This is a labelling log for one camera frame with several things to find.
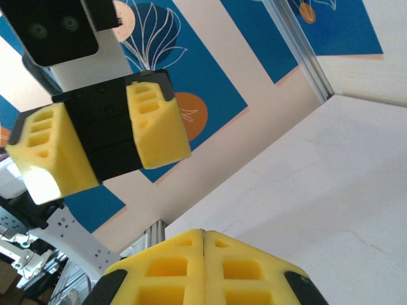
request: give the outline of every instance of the white bracket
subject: white bracket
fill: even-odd
[[[33,229],[30,234],[53,245],[72,259],[91,281],[97,281],[106,269],[121,259],[102,245],[72,215],[68,207],[58,208],[47,220],[46,229]]]

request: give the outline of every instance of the black camera housing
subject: black camera housing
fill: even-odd
[[[0,0],[0,9],[40,66],[93,55],[99,49],[80,0]]]

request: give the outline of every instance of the black screw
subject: black screw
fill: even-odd
[[[105,114],[112,114],[114,111],[114,107],[112,105],[107,105],[104,108],[104,113]]]
[[[76,100],[80,100],[80,99],[83,97],[83,94],[82,94],[82,92],[80,92],[79,90],[75,90],[74,93],[73,93],[73,97],[74,97]]]
[[[96,86],[96,91],[99,93],[105,93],[106,92],[106,86],[104,84],[99,84]]]

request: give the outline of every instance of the yellow 3d-printed part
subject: yellow 3d-printed part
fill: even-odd
[[[191,155],[177,99],[166,101],[160,85],[134,82],[127,86],[133,137],[144,168],[151,169]]]
[[[206,305],[300,305],[284,277],[299,267],[215,231],[204,253]]]
[[[113,264],[126,278],[111,305],[204,305],[202,230],[187,231]]]
[[[301,305],[284,273],[308,278],[286,261],[203,230],[117,262],[106,274],[117,270],[127,275],[111,305]]]
[[[99,185],[63,103],[28,116],[6,150],[38,205]]]

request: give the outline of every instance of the orange circle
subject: orange circle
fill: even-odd
[[[308,24],[313,24],[317,20],[317,15],[315,14],[314,9],[308,3],[301,3],[300,14]]]
[[[177,92],[176,98],[181,108],[188,140],[192,141],[204,130],[208,121],[208,108],[205,102],[188,92]]]
[[[113,29],[118,41],[124,41],[130,37],[135,28],[135,15],[131,7],[123,2],[114,0],[114,7],[122,25]]]
[[[8,138],[10,137],[10,131],[8,129],[5,129],[4,127],[1,127],[0,131],[0,147],[4,147],[7,145]]]

